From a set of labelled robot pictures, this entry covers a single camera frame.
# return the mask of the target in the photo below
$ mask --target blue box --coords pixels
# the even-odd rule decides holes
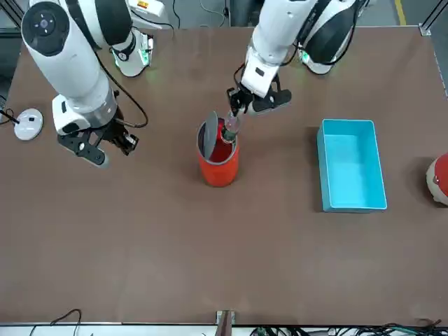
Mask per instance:
[[[317,149],[324,211],[372,212],[387,208],[371,120],[323,120]]]

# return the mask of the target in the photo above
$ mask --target green indicator light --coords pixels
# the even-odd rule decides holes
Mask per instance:
[[[302,51],[302,61],[304,63],[308,63],[309,61],[309,55],[305,51]]]
[[[147,51],[141,51],[139,50],[139,55],[141,58],[141,61],[143,62],[144,65],[148,65],[149,64],[149,54]]]

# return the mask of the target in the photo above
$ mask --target white round device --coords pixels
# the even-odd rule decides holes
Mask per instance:
[[[35,108],[28,108],[21,112],[17,120],[19,123],[14,125],[14,133],[20,140],[32,140],[42,130],[43,116]]]

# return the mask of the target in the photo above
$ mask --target red and white object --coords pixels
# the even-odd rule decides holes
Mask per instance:
[[[431,164],[426,172],[426,182],[434,200],[448,206],[448,153]]]

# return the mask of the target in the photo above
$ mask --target bottle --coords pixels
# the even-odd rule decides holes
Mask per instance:
[[[234,115],[232,111],[229,111],[227,117],[225,117],[224,127],[221,131],[221,138],[225,143],[231,144],[235,142],[241,123],[242,118],[240,113]]]

